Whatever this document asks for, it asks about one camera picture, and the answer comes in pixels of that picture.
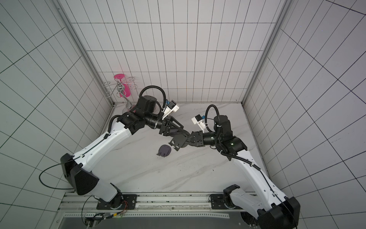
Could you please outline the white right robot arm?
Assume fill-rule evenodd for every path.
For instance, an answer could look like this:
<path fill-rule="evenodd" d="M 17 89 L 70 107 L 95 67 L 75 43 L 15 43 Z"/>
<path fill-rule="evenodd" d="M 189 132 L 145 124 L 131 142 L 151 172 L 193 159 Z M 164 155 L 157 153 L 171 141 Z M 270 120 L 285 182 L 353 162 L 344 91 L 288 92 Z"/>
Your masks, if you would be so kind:
<path fill-rule="evenodd" d="M 227 116 L 221 115 L 217 106 L 213 119 L 213 130 L 207 125 L 207 115 L 196 115 L 192 122 L 201 129 L 188 137 L 191 146 L 214 146 L 229 161 L 236 164 L 244 173 L 254 189 L 256 196 L 245 192 L 234 184 L 224 189 L 223 201 L 228 209 L 239 207 L 255 219 L 255 224 L 262 229 L 296 229 L 299 223 L 300 203 L 295 197 L 289 198 L 262 171 L 252 157 L 245 143 L 233 135 Z"/>

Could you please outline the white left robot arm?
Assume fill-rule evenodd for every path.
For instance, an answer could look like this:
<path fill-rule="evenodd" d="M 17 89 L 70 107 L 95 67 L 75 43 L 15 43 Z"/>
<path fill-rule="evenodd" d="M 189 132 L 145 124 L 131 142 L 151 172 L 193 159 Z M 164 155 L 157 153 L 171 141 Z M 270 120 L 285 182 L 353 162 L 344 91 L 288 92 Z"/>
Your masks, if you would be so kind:
<path fill-rule="evenodd" d="M 155 85 L 145 87 L 134 107 L 110 119 L 104 134 L 74 155 L 66 153 L 61 157 L 60 165 L 70 189 L 79 196 L 94 196 L 116 209 L 124 200 L 122 192 L 112 183 L 99 178 L 95 167 L 117 145 L 146 126 L 160 129 L 163 135 L 171 125 L 170 114 L 178 109 L 175 101 L 167 101 L 162 88 Z"/>

